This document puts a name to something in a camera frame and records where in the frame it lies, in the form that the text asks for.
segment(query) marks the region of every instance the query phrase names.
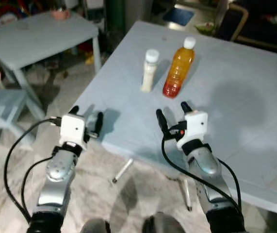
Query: floor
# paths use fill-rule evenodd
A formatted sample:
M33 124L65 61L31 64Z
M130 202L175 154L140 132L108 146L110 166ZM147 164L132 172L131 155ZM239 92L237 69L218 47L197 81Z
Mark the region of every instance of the floor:
M191 9L195 16L185 26L163 22L162 16L153 17L154 23L176 30L197 33L194 25L212 19L212 12ZM35 87L47 109L47 116L61 116L68 112L81 92L93 79L92 65L85 65L81 57L65 56L62 66L54 72L42 66L31 67L28 79ZM21 127L33 123L28 112L19 119ZM20 193L20 184L25 170L41 158L48 157L58 144L59 130L52 126L39 127L36 141L30 147L19 146L9 163L9 185L15 195ZM5 155L14 142L8 131L0 137L0 233L25 232L27 224L22 215L7 197L3 187L3 164ZM190 182L193 210L188 212L184 196L177 181L167 179L152 167L135 162L117 184L111 179L126 161L105 151L96 141L88 145L77 164L76 177L72 183L71 200L62 232L77 233L84 222L92 217L109 221L113 233L138 233L144 219L157 211L174 216L187 233L210 232L206 218L200 208L195 186ZM45 165L39 165L29 175L26 185L26 203L31 211L44 181ZM243 203L245 226L251 233L277 233L277 215Z
M161 12L157 15L152 14L150 22L168 27L173 30L186 31L186 32L190 32L190 33L198 33L197 29L195 28L195 25L197 25L197 24L213 22L214 10L213 10L213 8L210 8L210 7L207 7L204 10L202 10L202 9L198 9L198 8L184 6L181 4L172 5L171 3L167 3L165 1L161 1L161 5L166 8L166 11ZM164 21L162 18L171 7L176 7L176 8L192 11L194 13L194 15L190 19L190 21L187 23L186 26L181 26L174 22Z

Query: small white bottle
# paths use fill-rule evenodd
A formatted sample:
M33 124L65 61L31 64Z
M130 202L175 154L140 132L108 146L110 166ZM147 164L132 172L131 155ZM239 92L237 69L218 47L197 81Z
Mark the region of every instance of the small white bottle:
M140 88L143 92L150 92L152 90L153 78L157 70L159 55L160 53L157 50L147 50L146 52L143 83Z

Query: white bottle cap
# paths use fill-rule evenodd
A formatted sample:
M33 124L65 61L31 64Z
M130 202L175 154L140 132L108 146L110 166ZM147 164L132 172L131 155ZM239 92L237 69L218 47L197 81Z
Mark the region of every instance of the white bottle cap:
M185 38L185 41L183 42L183 46L186 48L186 49L193 49L193 47L196 45L196 39L194 37L186 37Z
M157 50L147 50L146 61L150 63L156 63L159 59L160 53Z

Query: black cable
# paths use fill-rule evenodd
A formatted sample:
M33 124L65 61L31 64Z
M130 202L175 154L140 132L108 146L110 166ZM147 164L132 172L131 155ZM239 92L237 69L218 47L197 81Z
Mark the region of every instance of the black cable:
M242 209L242 200L241 200L241 191L240 191L239 181L237 180L236 175L234 174L234 171L229 167L228 164L226 164L224 161L222 161L220 159L218 159L218 161L229 170L229 172L231 173L231 175L234 179L235 186L236 186L236 192L237 192L237 202L238 202L238 206L241 210Z
M23 182L22 182L22 187L21 187L21 201L22 201L22 206L24 208L24 210L26 211L26 213L30 215L30 213L28 212L27 210L27 206L26 206L26 203L25 203L25 198L24 198L24 188L25 188L25 183L26 183L26 180L27 180L27 176L28 174L30 173L30 171L38 164L42 163L42 162L45 162L47 160L50 160L53 156L49 157L49 158L45 158L45 159L42 159L36 163L34 163L33 165L31 165L28 170L26 171L25 175L24 175L24 178L23 178Z
M4 182L4 187L6 189L6 192L9 196L9 198L11 199L11 201L14 203L14 205L16 205L16 207L19 209L19 211L23 214L23 216L25 217L26 221L29 223L31 220L31 216L28 214L28 212L21 206L20 203L17 202L17 200L15 199L15 197L13 196L12 192L10 191L9 185L8 185L8 177L7 177L7 170L8 170L8 164L9 164L9 159L11 157L12 151L13 149L16 147L16 145L23 139L23 137L25 137L26 134L28 134L30 131L32 131L35 127L37 127L38 125L44 123L44 122L53 122L53 119L45 119L45 120L41 120L35 124L33 124L27 131L25 131L21 137L18 138L18 140L11 146L5 164L4 164L4 169L3 169L3 182Z
M206 185L207 187L209 188L212 188L213 190L215 190L216 192L218 192L219 194L221 194L222 196L224 196L226 199L228 199L228 201L230 201L232 203L232 205L236 208L236 210L238 211L238 213L242 215L242 210L239 208L239 206L236 204L236 202L228 195L226 194L224 191L222 191L221 189L217 188L216 186L212 185L211 183L197 177L196 175L194 174L191 174L190 172L182 169L181 167L177 166L176 164L174 164L166 155L165 153L165 149L164 149L164 142L165 142L165 139L163 137L162 139L162 143L161 143L161 149L162 149L162 154L163 154L163 157L164 159L173 167L175 168L176 170L180 171L181 173L191 177L192 179L195 179L197 181L199 181L200 183Z

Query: orange juice bottle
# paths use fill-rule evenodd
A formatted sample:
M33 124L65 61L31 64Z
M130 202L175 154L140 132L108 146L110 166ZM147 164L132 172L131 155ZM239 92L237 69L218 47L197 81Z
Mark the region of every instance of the orange juice bottle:
M175 98L179 93L182 83L187 77L190 65L195 58L195 52L193 51L195 44L196 39L187 37L183 42L183 47L176 51L163 87L165 96Z

